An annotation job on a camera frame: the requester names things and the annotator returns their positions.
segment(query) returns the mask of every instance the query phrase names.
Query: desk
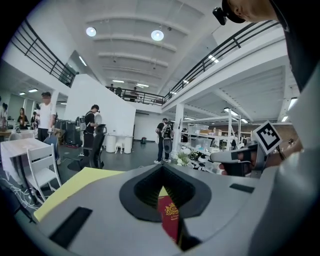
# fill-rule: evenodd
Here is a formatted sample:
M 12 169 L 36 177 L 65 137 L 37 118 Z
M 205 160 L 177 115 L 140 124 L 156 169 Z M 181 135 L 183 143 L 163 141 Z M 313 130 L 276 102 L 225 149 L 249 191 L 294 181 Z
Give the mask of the desk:
M 31 194 L 24 166 L 22 163 L 22 156 L 27 154 L 27 149 L 40 149 L 50 147 L 50 145 L 45 144 L 35 138 L 25 138 L 18 140 L 10 140 L 1 142 L 1 160 L 2 160 L 2 168 L 5 171 L 7 179 L 10 176 L 19 184 L 23 184 L 27 190 L 33 203 L 37 203 L 35 197 Z
M 76 175 L 71 177 L 61 187 L 59 187 L 52 195 L 50 195 L 49 198 L 44 202 L 44 204 L 33 213 L 33 215 L 40 222 L 44 218 L 44 216 L 58 204 L 62 203 L 68 197 L 72 196 L 89 183 L 122 173 L 123 171 L 118 170 L 102 170 L 85 167 Z M 166 190 L 162 188 L 159 197 L 164 197 L 167 195 L 168 193 L 166 192 Z

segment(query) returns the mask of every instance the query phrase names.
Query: ceiling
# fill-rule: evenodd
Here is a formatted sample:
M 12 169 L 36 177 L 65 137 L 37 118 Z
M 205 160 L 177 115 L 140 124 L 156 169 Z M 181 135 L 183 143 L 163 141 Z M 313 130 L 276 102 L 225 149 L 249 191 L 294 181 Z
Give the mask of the ceiling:
M 212 10 L 219 4 L 219 0 L 78 0 L 61 1 L 60 12 L 67 27 L 74 24 L 68 23 L 64 9 L 78 13 L 81 32 L 69 31 L 73 38 L 79 39 L 81 33 L 84 41 L 90 40 L 91 68 L 103 77 L 101 83 L 129 89 L 139 83 L 149 86 L 142 89 L 145 92 L 165 95 L 217 46 L 212 32 L 218 21 Z M 96 36 L 86 35 L 88 27 L 96 29 Z M 206 29 L 200 32 L 199 27 Z M 154 30 L 164 33 L 162 41 L 151 38 Z
M 286 115 L 291 98 L 300 95 L 294 76 L 287 66 L 279 66 L 249 76 L 218 90 L 230 97 L 241 109 L 219 97 L 215 88 L 206 95 L 187 102 L 188 106 L 196 108 L 197 111 L 190 112 L 189 109 L 185 109 L 184 116 L 197 119 L 209 118 L 214 115 L 225 116 L 228 114 L 224 112 L 224 108 L 231 108 L 240 114 L 241 118 L 250 122 L 249 116 L 252 123 L 263 123 L 266 120 L 280 122 Z M 197 116 L 196 112 L 207 113 Z
M 27 98 L 36 102 L 42 101 L 41 94 L 44 92 L 53 92 L 53 90 L 45 84 L 33 79 L 7 62 L 0 61 L 0 88 L 7 90 L 14 95 L 26 93 L 22 98 Z M 37 89 L 36 92 L 28 92 L 28 90 Z M 66 102 L 67 96 L 59 94 L 58 101 Z

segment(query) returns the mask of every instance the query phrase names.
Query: black chair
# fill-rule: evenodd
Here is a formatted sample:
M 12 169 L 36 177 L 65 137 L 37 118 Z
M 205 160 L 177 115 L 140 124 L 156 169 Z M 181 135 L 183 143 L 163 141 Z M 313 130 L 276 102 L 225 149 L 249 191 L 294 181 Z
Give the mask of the black chair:
M 100 124 L 95 128 L 95 136 L 93 139 L 92 147 L 83 147 L 84 150 L 89 150 L 89 156 L 82 156 L 81 158 L 67 158 L 74 160 L 77 163 L 79 170 L 81 171 L 84 167 L 91 167 L 102 169 L 104 163 L 101 161 L 102 144 L 105 140 L 107 133 L 107 127 L 105 124 Z

